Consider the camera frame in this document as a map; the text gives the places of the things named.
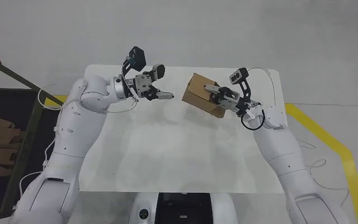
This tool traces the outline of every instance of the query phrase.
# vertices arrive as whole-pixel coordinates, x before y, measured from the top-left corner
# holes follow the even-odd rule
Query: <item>black pole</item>
[[[35,90],[36,92],[39,92],[41,90],[41,88],[39,88],[37,85],[33,84],[32,82],[30,82],[29,80],[23,78],[22,76],[20,76],[19,74],[15,73],[14,71],[10,70],[9,68],[5,67],[1,61],[0,61],[0,71],[2,71],[3,73],[7,74],[8,76],[14,78],[15,80],[17,80],[18,82],[21,82],[22,84],[24,84],[25,86]],[[53,95],[49,94],[48,92],[41,90],[41,92],[50,100],[52,100],[53,102],[57,103],[58,105],[62,106],[63,102],[60,101],[59,99],[57,99],[56,97],[54,97]]]

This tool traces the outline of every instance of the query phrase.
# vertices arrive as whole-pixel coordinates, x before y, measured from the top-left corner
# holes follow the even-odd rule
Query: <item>white cable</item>
[[[54,84],[49,84],[49,85],[47,85],[47,86],[41,88],[40,91],[39,91],[39,93],[37,93],[37,100],[38,100],[38,102],[39,102],[44,108],[46,108],[46,109],[49,109],[49,110],[61,110],[61,109],[62,109],[62,106],[61,106],[60,108],[49,108],[48,106],[45,106],[43,103],[41,103],[41,100],[40,100],[40,93],[41,93],[41,91],[42,91],[44,88],[46,88],[46,87],[48,87],[48,86],[52,86],[52,85],[54,85]]]
[[[308,150],[315,150],[315,149],[317,148],[316,146],[314,146],[314,145],[312,145],[312,144],[310,144],[310,143],[308,143],[308,142],[305,142],[305,141],[302,141],[302,140],[298,140],[298,139],[296,139],[296,140],[297,140],[298,142],[303,142],[303,143],[309,145],[309,146],[303,146],[303,145],[300,144],[300,147],[302,147],[302,148],[306,148],[306,149],[308,149]]]
[[[247,72],[250,71],[250,70],[252,70],[252,69],[261,69],[261,70],[263,70],[263,71],[268,75],[268,77],[270,78],[271,83],[272,83],[272,88],[273,88],[273,90],[274,90],[274,102],[275,102],[275,106],[276,106],[275,86],[274,86],[274,82],[273,82],[273,80],[272,80],[272,78],[271,78],[271,76],[270,76],[270,72],[269,72],[268,70],[266,70],[266,69],[264,69],[264,68],[260,68],[260,67],[250,68],[249,70],[247,70]]]
[[[55,133],[55,138],[52,140],[52,142],[49,144],[49,146],[47,146],[47,148],[45,149],[45,161],[43,163],[43,170],[45,170],[47,163],[48,163],[48,158],[47,158],[47,150],[52,146],[52,144],[55,142],[57,137],[57,133]]]
[[[139,100],[135,97],[135,94],[132,92],[132,90],[131,90],[131,88],[129,87],[129,85],[128,85],[128,83],[127,83],[127,80],[125,79],[124,76],[123,76],[122,80],[123,80],[124,83],[127,85],[129,91],[130,91],[130,92],[132,93],[132,95],[133,95],[133,97],[132,97],[132,99],[133,99],[132,107],[131,107],[130,109],[128,109],[128,110],[108,111],[108,113],[124,113],[124,112],[131,111],[131,110],[133,110],[133,109],[136,107],[136,105],[137,105],[137,103],[138,103],[138,101],[139,101]]]
[[[328,188],[328,187],[326,187],[326,186],[323,186],[322,184],[320,184],[319,182],[317,182],[316,181],[316,179],[313,177],[313,175],[312,175],[312,173],[311,173],[311,169],[312,168],[319,168],[319,167],[322,167],[322,166],[324,166],[325,164],[326,164],[326,162],[327,162],[327,160],[325,160],[325,159],[320,159],[320,160],[316,160],[315,162],[313,162],[311,165],[306,165],[306,167],[308,167],[309,169],[308,169],[308,172],[309,172],[309,174],[312,176],[312,179],[313,179],[313,181],[318,185],[318,186],[320,186],[321,188],[325,188],[325,189],[328,189],[328,190],[346,190],[347,191],[347,194],[346,194],[346,196],[345,196],[345,198],[343,199],[343,201],[342,201],[342,203],[341,203],[341,206],[344,204],[344,202],[347,200],[347,198],[348,198],[348,196],[349,196],[349,193],[350,193],[350,191],[349,191],[349,189],[348,188]]]
[[[42,171],[32,172],[32,173],[30,173],[30,174],[27,174],[27,175],[26,175],[26,176],[24,176],[23,178],[21,178],[21,180],[20,180],[20,182],[19,182],[19,187],[20,187],[20,198],[21,198],[21,197],[22,197],[22,195],[23,195],[23,193],[22,193],[22,186],[21,186],[22,181],[23,181],[25,178],[27,178],[28,176],[31,176],[32,174],[40,174],[40,173],[42,173]]]
[[[307,148],[307,149],[310,149],[310,150],[316,149],[316,146],[313,145],[313,144],[310,144],[310,143],[305,142],[305,141],[302,141],[302,140],[297,140],[297,141],[299,141],[299,142],[304,142],[304,143],[306,143],[306,144],[312,146],[312,148],[310,148],[310,147],[306,147],[306,146],[301,146],[301,145],[300,145],[300,147],[302,147],[302,148]],[[348,196],[349,196],[349,193],[350,193],[349,189],[348,189],[348,188],[329,188],[329,187],[326,187],[326,186],[320,184],[319,182],[317,182],[316,179],[315,179],[315,178],[313,177],[313,175],[312,175],[312,168],[320,168],[320,167],[323,167],[326,163],[327,163],[327,160],[326,160],[325,158],[320,158],[319,160],[314,161],[311,165],[305,165],[305,166],[309,168],[309,169],[308,169],[308,172],[309,172],[309,174],[311,175],[313,181],[314,181],[318,186],[320,186],[321,188],[325,188],[325,189],[327,189],[327,190],[346,190],[346,191],[347,191],[347,194],[346,194],[345,198],[343,199],[343,201],[342,201],[342,203],[341,203],[341,206],[342,206],[342,205],[344,204],[344,202],[347,200]]]

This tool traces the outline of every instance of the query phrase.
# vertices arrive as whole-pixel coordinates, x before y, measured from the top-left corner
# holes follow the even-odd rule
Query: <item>black cable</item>
[[[260,124],[260,126],[258,126],[257,128],[249,128],[248,126],[246,126],[245,124],[244,124],[244,115],[242,115],[241,116],[241,123],[242,123],[242,125],[246,128],[246,129],[249,129],[249,130],[259,130],[262,126],[263,126],[263,124],[264,124],[264,122],[265,122],[265,112],[263,112],[263,109],[262,109],[262,123]]]

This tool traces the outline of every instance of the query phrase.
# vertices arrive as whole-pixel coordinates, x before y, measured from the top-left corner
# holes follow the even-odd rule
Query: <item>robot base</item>
[[[129,224],[237,224],[226,193],[138,193]]]

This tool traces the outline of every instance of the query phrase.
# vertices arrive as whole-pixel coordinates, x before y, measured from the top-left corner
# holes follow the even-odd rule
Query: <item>cable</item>
[[[321,162],[321,161],[323,161],[322,164],[315,166],[315,164],[317,164],[317,163],[319,163],[319,162]],[[317,182],[316,179],[315,179],[315,178],[313,177],[313,175],[312,175],[312,172],[311,172],[311,169],[312,169],[312,168],[322,167],[322,166],[324,166],[324,165],[326,164],[326,162],[327,162],[327,160],[324,159],[324,158],[322,158],[322,159],[320,159],[320,160],[317,160],[317,161],[313,162],[313,163],[312,163],[311,165],[309,165],[309,166],[308,166],[308,165],[305,165],[305,166],[309,168],[309,169],[308,169],[308,172],[309,172],[309,174],[311,175],[313,181],[314,181],[318,186],[320,186],[321,188],[325,188],[325,189],[327,189],[327,190],[346,190],[346,191],[347,191],[347,194],[346,194],[345,198],[343,199],[343,201],[342,201],[342,203],[341,203],[341,206],[342,206],[342,205],[344,204],[344,202],[347,200],[348,196],[349,196],[349,193],[350,193],[349,189],[348,189],[348,188],[328,188],[328,187],[326,187],[326,186],[323,186],[323,185],[320,184],[319,182]]]
[[[297,141],[298,141],[298,142],[304,142],[304,143],[306,143],[306,144],[312,146],[312,148],[310,148],[310,147],[306,147],[306,146],[301,146],[301,145],[300,145],[300,147],[302,147],[302,148],[307,148],[307,149],[310,149],[310,150],[314,150],[314,149],[317,148],[315,145],[310,144],[310,143],[308,143],[308,142],[305,142],[305,141],[302,141],[302,140],[299,140],[299,139],[297,139]],[[344,202],[347,200],[348,196],[349,196],[349,193],[350,193],[349,189],[348,189],[348,188],[329,188],[329,187],[323,186],[322,184],[320,184],[319,182],[317,182],[316,179],[315,179],[315,178],[313,177],[313,175],[312,175],[312,168],[320,168],[320,167],[324,166],[326,163],[327,163],[327,160],[326,160],[325,158],[320,158],[319,160],[314,161],[311,165],[305,165],[305,166],[309,168],[309,169],[308,169],[308,172],[309,172],[309,174],[311,175],[313,181],[314,181],[318,186],[320,186],[321,188],[325,188],[325,189],[327,189],[327,190],[346,190],[346,191],[347,191],[347,194],[346,194],[346,196],[344,197],[344,199],[343,199],[343,201],[342,201],[342,203],[341,203],[341,206],[342,206],[342,205],[344,204]]]
[[[132,103],[132,107],[130,109],[121,110],[121,111],[108,111],[108,113],[124,113],[124,112],[128,112],[128,111],[133,110],[136,107],[136,105],[138,103],[138,100],[135,97],[132,97],[132,99],[133,99],[133,103]]]
[[[42,173],[42,171],[38,171],[38,172],[32,172],[32,173],[30,173],[30,174],[27,174],[26,176],[24,176],[23,178],[21,178],[21,180],[20,180],[20,182],[19,182],[19,187],[20,187],[20,198],[22,197],[22,195],[23,195],[23,193],[22,193],[22,186],[21,186],[21,184],[22,184],[22,181],[25,179],[25,178],[27,178],[28,176],[31,176],[32,174],[41,174]]]
[[[63,105],[62,105],[60,108],[49,108],[48,106],[45,106],[43,103],[41,103],[41,100],[40,100],[40,93],[41,93],[41,91],[42,91],[44,88],[46,88],[46,87],[48,87],[48,86],[53,86],[53,85],[54,85],[54,84],[49,84],[49,85],[47,85],[47,86],[41,88],[40,91],[39,91],[39,93],[37,93],[37,100],[38,100],[38,102],[39,102],[44,108],[46,108],[46,109],[49,109],[49,110],[61,110],[62,107],[63,107]]]
[[[252,69],[261,69],[261,70],[263,70],[263,71],[268,75],[268,77],[270,78],[271,83],[272,83],[272,89],[274,90],[274,102],[275,102],[275,106],[276,106],[275,86],[274,86],[274,82],[273,82],[273,80],[272,80],[272,78],[271,78],[271,76],[270,76],[270,72],[269,72],[268,70],[266,70],[266,69],[264,69],[264,68],[260,68],[260,67],[250,68],[249,70],[247,70],[247,72],[250,71],[250,70],[252,70]]]
[[[258,126],[257,128],[249,128],[248,126],[246,126],[244,123],[244,115],[241,116],[241,124],[246,129],[249,129],[249,130],[259,130],[263,126],[264,122],[265,122],[265,112],[263,112],[263,110],[262,110],[262,122],[261,122],[260,126]]]
[[[47,146],[47,148],[45,149],[45,161],[43,163],[43,170],[45,170],[47,163],[48,163],[48,158],[47,158],[47,150],[52,146],[52,144],[55,142],[57,137],[57,133],[55,133],[55,138],[52,140],[52,142],[49,144],[49,146]]]
[[[307,147],[307,146],[302,146],[302,145],[300,145],[300,147],[302,147],[302,148],[306,148],[306,149],[308,149],[308,150],[315,150],[317,147],[316,146],[314,146],[314,145],[312,145],[312,144],[310,144],[310,143],[308,143],[308,142],[305,142],[305,141],[302,141],[302,140],[298,140],[298,139],[296,139],[298,142],[303,142],[303,143],[305,143],[305,144],[307,144],[307,145],[309,145],[310,147]]]
[[[130,89],[130,87],[129,87],[128,83],[127,83],[127,80],[124,78],[124,76],[122,76],[122,80],[123,80],[124,83],[127,85],[129,91],[130,91],[130,92],[132,93],[132,95],[133,95],[133,97],[132,97],[132,99],[133,99],[132,107],[131,107],[130,109],[128,109],[128,110],[108,111],[108,113],[124,113],[124,112],[131,111],[131,110],[133,110],[133,109],[136,107],[136,105],[137,105],[137,103],[138,103],[138,101],[139,101],[139,100],[135,97],[135,95],[134,95],[134,93],[132,92],[132,90]]]

